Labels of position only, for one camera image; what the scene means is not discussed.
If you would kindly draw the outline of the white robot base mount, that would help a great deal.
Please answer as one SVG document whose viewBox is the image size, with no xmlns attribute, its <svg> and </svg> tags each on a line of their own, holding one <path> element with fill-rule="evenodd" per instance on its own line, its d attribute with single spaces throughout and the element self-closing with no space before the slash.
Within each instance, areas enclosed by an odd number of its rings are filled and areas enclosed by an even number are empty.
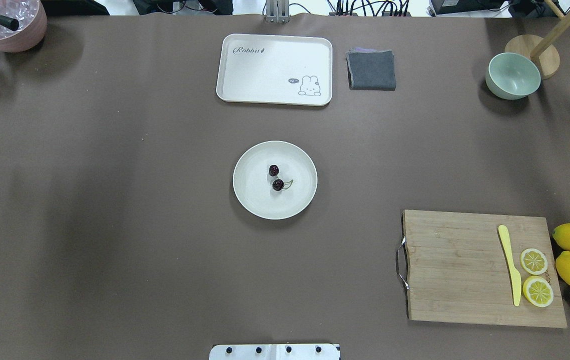
<svg viewBox="0 0 570 360">
<path fill-rule="evenodd" d="M 209 353 L 210 360 L 340 360 L 339 344 L 272 343 L 218 344 Z"/>
</svg>

